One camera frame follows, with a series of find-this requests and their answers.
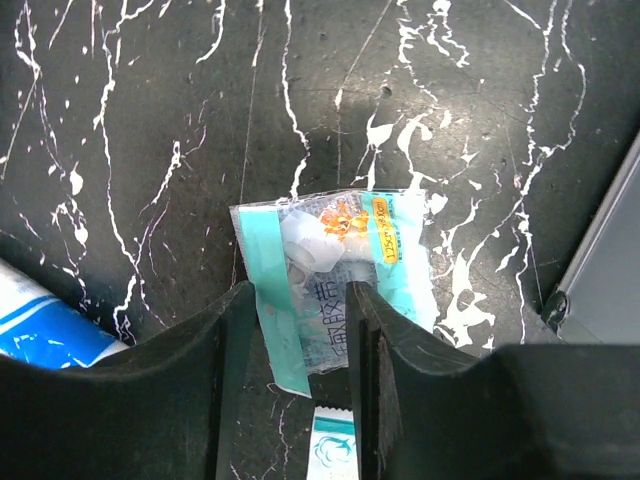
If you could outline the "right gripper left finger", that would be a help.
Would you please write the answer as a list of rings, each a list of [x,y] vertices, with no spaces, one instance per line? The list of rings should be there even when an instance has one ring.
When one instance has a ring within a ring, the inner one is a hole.
[[[227,479],[256,323],[243,281],[89,368],[1,361],[5,479]]]

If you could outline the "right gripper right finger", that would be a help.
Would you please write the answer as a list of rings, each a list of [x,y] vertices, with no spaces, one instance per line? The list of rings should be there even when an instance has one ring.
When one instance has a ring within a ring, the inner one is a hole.
[[[476,358],[346,288],[363,479],[635,479],[639,350],[526,344]]]

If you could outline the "teal tape packet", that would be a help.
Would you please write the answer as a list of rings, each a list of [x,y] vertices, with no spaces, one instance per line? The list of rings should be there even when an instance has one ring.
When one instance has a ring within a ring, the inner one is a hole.
[[[423,239],[427,193],[349,189],[231,207],[271,371],[309,397],[309,378],[348,365],[346,286],[365,282],[427,331],[439,310]]]

